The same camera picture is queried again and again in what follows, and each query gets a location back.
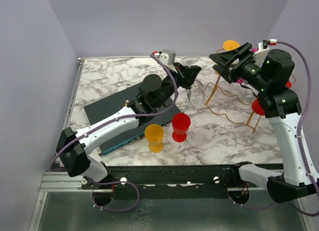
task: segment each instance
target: cable connector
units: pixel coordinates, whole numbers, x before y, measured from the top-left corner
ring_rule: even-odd
[[[269,40],[269,45],[273,46],[277,44],[277,40],[276,39],[270,39]]]

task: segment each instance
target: cup base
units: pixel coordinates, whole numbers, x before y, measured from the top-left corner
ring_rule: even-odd
[[[161,144],[159,145],[151,145],[149,144],[149,149],[151,152],[154,152],[154,153],[159,153],[161,150],[163,150],[164,148],[164,143],[162,142]]]
[[[183,141],[186,140],[187,134],[184,133],[184,134],[180,135],[180,134],[177,134],[177,133],[174,131],[173,134],[172,134],[172,137],[173,137],[173,140],[176,141],[176,142],[183,142]]]

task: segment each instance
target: black mat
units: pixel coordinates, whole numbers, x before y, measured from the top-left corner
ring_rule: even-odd
[[[90,124],[95,124],[114,113],[118,112],[125,103],[125,100],[134,100],[135,97],[139,94],[139,86],[141,84],[136,84],[132,87],[129,87],[125,90],[122,90],[118,93],[110,95],[106,98],[103,98],[97,102],[94,102],[90,105],[84,107],[86,115],[89,119]],[[165,106],[169,106],[172,103],[172,100],[169,99]],[[158,112],[165,110],[166,108],[163,106],[157,109]],[[158,115],[154,117],[149,123],[139,126],[136,129],[128,130],[115,136],[114,138],[106,141],[102,145],[100,145],[101,151],[104,155],[132,142],[135,139],[139,139],[144,136],[144,131],[149,124],[159,124],[165,125],[173,119],[173,116],[177,113],[180,113],[180,110],[174,106],[170,109],[169,112]]]

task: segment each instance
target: table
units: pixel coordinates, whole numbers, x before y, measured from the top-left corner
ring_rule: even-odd
[[[202,67],[197,78],[204,86],[216,81],[217,75],[212,69],[214,63],[209,58],[201,57],[196,65]],[[77,130],[90,125],[83,109],[86,105],[139,83],[151,73],[162,78],[166,75],[150,57],[86,59],[71,114],[71,128]],[[228,94],[238,94],[242,101],[251,103],[254,100],[251,91],[241,88],[239,84],[230,85],[222,81],[219,85]],[[207,97],[211,89],[212,86],[206,90]],[[214,115],[204,105],[194,107],[189,103],[185,90],[179,88],[178,91],[176,104],[191,118],[185,142],[176,143],[172,139],[169,124],[164,127],[164,149],[160,153],[150,152],[146,139],[142,138],[105,156],[100,156],[101,151],[97,148],[91,156],[106,165],[200,165],[241,161],[282,163],[276,137],[267,119],[263,117],[257,131],[252,134],[250,128]],[[232,120],[242,122],[247,121],[251,112],[250,106],[239,103],[236,98],[223,96],[220,91],[216,92],[209,106],[218,113],[227,113]]]

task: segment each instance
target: red cup on rack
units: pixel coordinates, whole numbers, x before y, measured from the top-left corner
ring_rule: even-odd
[[[188,115],[184,113],[178,113],[173,117],[172,120],[173,125],[173,140],[176,142],[183,142],[187,138],[186,132],[189,129],[190,126],[190,118]]]

